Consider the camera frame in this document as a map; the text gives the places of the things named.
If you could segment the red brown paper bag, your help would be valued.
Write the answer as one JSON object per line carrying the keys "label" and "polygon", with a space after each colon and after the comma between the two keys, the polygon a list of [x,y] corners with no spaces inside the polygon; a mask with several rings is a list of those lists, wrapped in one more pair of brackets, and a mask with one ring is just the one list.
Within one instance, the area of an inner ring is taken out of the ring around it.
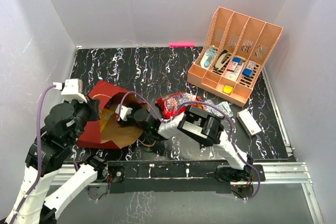
{"label": "red brown paper bag", "polygon": [[106,81],[98,81],[89,97],[98,99],[100,120],[88,122],[76,145],[85,148],[122,149],[132,145],[142,135],[137,126],[122,126],[115,110],[127,90]]}

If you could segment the red large candy bag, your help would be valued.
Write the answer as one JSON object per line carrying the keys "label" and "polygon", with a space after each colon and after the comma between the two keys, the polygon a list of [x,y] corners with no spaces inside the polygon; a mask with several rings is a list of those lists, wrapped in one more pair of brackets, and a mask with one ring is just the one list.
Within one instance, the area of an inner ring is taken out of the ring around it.
{"label": "red large candy bag", "polygon": [[159,109],[164,119],[170,119],[176,114],[177,108],[184,102],[203,101],[203,99],[194,94],[186,92],[177,92],[169,94],[156,100],[155,106]]}

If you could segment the silver white snack packet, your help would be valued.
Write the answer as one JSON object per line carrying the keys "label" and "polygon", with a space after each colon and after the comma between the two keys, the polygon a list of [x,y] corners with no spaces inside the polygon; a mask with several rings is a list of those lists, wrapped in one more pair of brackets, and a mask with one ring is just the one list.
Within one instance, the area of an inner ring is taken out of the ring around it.
{"label": "silver white snack packet", "polygon": [[[205,103],[207,104],[211,104],[212,106],[220,109],[221,111],[224,112],[224,114],[228,117],[228,118],[232,118],[233,117],[233,111],[230,108],[230,105],[227,101],[223,101],[219,104],[215,104],[212,100],[206,100]],[[211,106],[206,105],[205,106],[205,110],[209,113],[212,113],[220,118],[224,118],[223,114],[220,113],[217,109],[214,109]]]}

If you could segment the yellow candy packet back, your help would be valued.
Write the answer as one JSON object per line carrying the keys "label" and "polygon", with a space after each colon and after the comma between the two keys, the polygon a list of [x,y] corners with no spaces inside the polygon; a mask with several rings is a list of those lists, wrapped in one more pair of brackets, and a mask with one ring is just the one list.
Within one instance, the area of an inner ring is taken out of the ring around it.
{"label": "yellow candy packet back", "polygon": [[115,110],[104,108],[100,117],[100,132],[102,133],[104,128],[110,121],[116,120]]}

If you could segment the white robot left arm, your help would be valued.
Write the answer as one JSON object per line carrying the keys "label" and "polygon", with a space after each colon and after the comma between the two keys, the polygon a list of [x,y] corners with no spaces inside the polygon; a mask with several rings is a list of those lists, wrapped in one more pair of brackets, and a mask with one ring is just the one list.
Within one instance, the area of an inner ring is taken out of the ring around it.
{"label": "white robot left arm", "polygon": [[56,223],[82,190],[108,177],[108,162],[91,155],[76,166],[75,174],[61,187],[47,194],[87,123],[99,120],[99,103],[91,98],[86,102],[72,100],[50,110],[28,151],[23,183],[13,209],[1,223]]}

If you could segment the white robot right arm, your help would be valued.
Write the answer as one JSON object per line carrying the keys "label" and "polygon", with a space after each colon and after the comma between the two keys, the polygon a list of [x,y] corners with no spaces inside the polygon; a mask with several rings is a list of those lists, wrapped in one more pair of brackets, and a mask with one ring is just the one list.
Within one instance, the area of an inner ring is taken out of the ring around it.
{"label": "white robot right arm", "polygon": [[136,126],[143,133],[141,137],[150,143],[166,141],[174,136],[187,136],[200,145],[219,145],[227,166],[217,169],[218,179],[226,182],[251,181],[253,159],[229,140],[220,117],[188,105],[185,111],[161,122],[146,109],[129,103],[116,108],[117,121],[123,126]]}

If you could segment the pink tape strip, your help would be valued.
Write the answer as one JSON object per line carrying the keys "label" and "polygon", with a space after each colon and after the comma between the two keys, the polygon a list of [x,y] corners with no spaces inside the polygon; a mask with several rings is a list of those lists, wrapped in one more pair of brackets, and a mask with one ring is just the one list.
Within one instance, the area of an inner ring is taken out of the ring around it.
{"label": "pink tape strip", "polygon": [[194,43],[187,42],[187,41],[169,43],[169,47],[173,47],[173,48],[177,48],[177,47],[194,47],[194,46],[195,46]]}

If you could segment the yellow sponge block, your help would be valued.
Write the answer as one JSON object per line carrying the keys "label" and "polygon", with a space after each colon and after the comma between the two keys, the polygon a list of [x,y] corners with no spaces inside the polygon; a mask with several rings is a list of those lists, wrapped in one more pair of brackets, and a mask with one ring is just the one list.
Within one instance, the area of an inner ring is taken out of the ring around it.
{"label": "yellow sponge block", "polygon": [[228,85],[228,84],[224,85],[223,92],[227,95],[230,95],[233,91],[233,88],[234,88],[234,86],[231,86],[231,85]]}

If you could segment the blue white stapler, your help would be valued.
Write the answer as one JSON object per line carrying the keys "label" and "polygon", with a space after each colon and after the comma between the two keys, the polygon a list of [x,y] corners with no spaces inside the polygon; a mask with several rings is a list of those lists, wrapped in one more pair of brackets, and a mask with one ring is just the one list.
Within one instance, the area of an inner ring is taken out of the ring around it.
{"label": "blue white stapler", "polygon": [[200,66],[208,69],[210,64],[212,63],[213,59],[215,58],[217,54],[217,49],[214,45],[211,45],[204,53],[201,61]]}

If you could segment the black white stapler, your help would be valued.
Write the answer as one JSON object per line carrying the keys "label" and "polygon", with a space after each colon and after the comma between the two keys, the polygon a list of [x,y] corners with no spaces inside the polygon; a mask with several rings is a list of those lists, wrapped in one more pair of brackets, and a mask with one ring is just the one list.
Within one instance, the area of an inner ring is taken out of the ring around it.
{"label": "black white stapler", "polygon": [[213,66],[213,71],[219,72],[223,70],[224,66],[230,61],[231,57],[232,54],[228,50],[224,49]]}

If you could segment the red white small box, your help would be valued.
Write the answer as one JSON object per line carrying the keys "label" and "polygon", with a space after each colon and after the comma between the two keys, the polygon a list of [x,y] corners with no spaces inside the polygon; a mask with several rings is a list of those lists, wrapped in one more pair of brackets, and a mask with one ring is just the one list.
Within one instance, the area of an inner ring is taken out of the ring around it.
{"label": "red white small box", "polygon": [[227,72],[234,72],[238,66],[241,66],[241,65],[238,65],[237,63],[231,61],[228,64],[226,70],[227,70]]}

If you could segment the white cardboard box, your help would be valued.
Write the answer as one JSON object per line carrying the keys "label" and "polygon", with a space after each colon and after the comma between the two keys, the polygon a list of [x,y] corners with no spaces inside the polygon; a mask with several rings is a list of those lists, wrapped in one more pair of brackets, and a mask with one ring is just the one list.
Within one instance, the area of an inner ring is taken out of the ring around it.
{"label": "white cardboard box", "polygon": [[252,114],[248,111],[248,109],[239,111],[237,113],[237,118],[249,137],[255,136],[261,132],[260,126],[253,118]]}

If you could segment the blue eraser block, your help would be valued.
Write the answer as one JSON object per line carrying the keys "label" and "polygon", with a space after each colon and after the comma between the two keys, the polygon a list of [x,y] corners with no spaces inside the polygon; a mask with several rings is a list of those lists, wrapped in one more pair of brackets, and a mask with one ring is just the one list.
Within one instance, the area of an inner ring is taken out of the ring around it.
{"label": "blue eraser block", "polygon": [[242,65],[244,62],[244,59],[240,58],[240,57],[234,57],[232,62],[237,63],[238,65]]}

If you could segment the blue small box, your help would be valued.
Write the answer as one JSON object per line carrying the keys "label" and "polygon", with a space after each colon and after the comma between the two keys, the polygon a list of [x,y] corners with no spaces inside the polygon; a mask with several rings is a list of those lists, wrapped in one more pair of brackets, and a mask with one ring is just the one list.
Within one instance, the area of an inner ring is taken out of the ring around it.
{"label": "blue small box", "polygon": [[248,69],[248,68],[245,68],[245,69],[243,70],[243,73],[242,73],[242,75],[243,75],[244,77],[248,77],[248,78],[251,78],[251,77],[253,76],[253,74],[254,74],[253,69]]}

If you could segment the pink desk organizer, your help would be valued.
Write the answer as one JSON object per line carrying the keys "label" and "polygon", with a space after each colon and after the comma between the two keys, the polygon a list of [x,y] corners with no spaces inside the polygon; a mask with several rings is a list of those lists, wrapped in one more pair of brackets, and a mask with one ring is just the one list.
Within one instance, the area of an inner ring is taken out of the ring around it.
{"label": "pink desk organizer", "polygon": [[[205,45],[188,71],[187,81],[243,107],[282,31],[280,26],[219,7],[212,17]],[[217,54],[209,68],[205,69],[200,66],[200,61],[211,45],[216,47]],[[215,72],[213,66],[224,49],[228,50],[232,57],[223,70]],[[244,63],[234,72],[227,72],[226,68],[234,57],[244,59]],[[254,74],[251,78],[242,75],[245,68],[253,69]],[[227,84],[234,86],[230,95],[223,92],[223,87]]]}

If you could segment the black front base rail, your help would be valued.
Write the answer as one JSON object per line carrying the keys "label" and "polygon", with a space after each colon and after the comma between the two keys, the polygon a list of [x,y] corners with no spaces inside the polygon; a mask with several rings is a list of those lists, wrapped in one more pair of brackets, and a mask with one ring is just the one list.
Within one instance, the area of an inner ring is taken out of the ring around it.
{"label": "black front base rail", "polygon": [[243,171],[230,168],[226,161],[109,161],[96,184],[108,187],[109,193],[138,191],[187,192],[212,191],[230,194],[236,185],[256,191],[265,182],[264,169],[254,164]]}

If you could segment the aluminium frame rail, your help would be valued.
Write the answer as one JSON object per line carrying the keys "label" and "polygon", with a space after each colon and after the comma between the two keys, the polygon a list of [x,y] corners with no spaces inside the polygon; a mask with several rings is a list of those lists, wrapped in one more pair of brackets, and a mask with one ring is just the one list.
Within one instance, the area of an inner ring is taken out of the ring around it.
{"label": "aluminium frame rail", "polygon": [[[270,80],[268,78],[267,71],[262,70],[262,75],[264,78],[264,82],[267,88],[267,91],[270,96],[270,102],[272,104],[273,111],[275,113],[277,124],[280,127],[280,132],[282,136],[282,140],[286,147],[286,152],[290,156],[294,156],[295,148],[292,147],[288,134],[286,132],[283,120],[281,118],[281,114],[278,108],[278,104],[275,99],[274,92],[272,90],[272,86]],[[324,223],[324,219],[322,213],[320,211],[314,190],[313,190],[313,182],[311,176],[308,171],[308,167],[305,162],[298,162],[297,160],[293,162],[273,162],[271,160],[261,160],[259,164],[264,165],[265,167],[265,177],[266,180],[263,184],[268,185],[281,185],[281,184],[299,184],[302,187],[304,193],[304,199],[309,208],[310,216],[312,218],[313,223]]]}

